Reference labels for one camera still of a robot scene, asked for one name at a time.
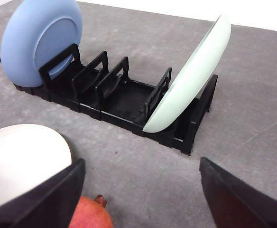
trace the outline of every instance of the gray carpet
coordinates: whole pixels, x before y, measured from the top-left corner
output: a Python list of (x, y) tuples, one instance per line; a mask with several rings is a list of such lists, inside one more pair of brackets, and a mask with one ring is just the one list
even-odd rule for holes
[[(14, 0), (0, 6), (0, 42)], [(79, 3), (82, 62), (107, 50), (112, 68), (129, 56), (130, 77), (156, 85), (173, 79), (212, 22)], [(277, 199), (277, 32), (232, 26), (217, 66), (211, 111), (191, 157), (148, 138), (17, 91), (0, 66), (0, 128), (42, 124), (66, 137), (73, 158), (86, 160), (83, 195), (101, 193), (117, 228), (215, 227), (198, 171), (206, 156)]]

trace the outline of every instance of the dish rack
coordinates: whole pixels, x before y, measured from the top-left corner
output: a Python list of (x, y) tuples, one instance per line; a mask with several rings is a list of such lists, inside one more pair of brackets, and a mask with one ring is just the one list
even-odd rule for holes
[[(74, 60), (52, 80), (49, 71), (70, 55)], [(218, 75), (211, 76), (201, 97), (195, 98), (169, 127), (158, 133), (143, 132), (144, 125), (168, 90), (171, 70), (167, 69), (157, 86), (148, 85), (129, 78), (128, 57), (109, 71), (107, 52), (103, 51), (84, 66), (78, 45), (72, 44), (39, 69), (44, 85), (14, 85), (20, 91), (122, 127), (190, 156), (195, 134), (205, 112), (209, 112)]]

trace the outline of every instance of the light blue plate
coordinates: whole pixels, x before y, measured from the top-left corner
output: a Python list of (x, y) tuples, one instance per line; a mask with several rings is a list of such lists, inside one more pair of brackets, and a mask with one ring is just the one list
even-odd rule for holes
[[(79, 45), (82, 29), (75, 0), (24, 0), (2, 38), (0, 57), (4, 72), (19, 86), (41, 86), (39, 68), (71, 44)], [(50, 77), (57, 77), (72, 58), (51, 70)]]

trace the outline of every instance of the fruit stem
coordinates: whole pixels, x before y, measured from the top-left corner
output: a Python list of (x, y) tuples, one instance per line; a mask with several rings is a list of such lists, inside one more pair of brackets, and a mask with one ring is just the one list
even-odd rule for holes
[(101, 194), (97, 195), (94, 201), (100, 204), (103, 208), (105, 208), (105, 206), (107, 205), (107, 201)]

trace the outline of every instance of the plate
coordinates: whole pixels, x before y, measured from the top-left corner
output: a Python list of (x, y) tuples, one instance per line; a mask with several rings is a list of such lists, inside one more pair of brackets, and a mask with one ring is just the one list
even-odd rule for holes
[(0, 205), (71, 165), (70, 149), (51, 128), (20, 124), (0, 129)]
[[(3, 34), (0, 57), (5, 74), (19, 86), (41, 86), (39, 68), (71, 44), (79, 45), (82, 29), (76, 1), (24, 0)], [(50, 77), (57, 77), (72, 58), (51, 70)]]
[(164, 130), (187, 108), (219, 63), (230, 33), (228, 18), (220, 15), (157, 105), (143, 131)]

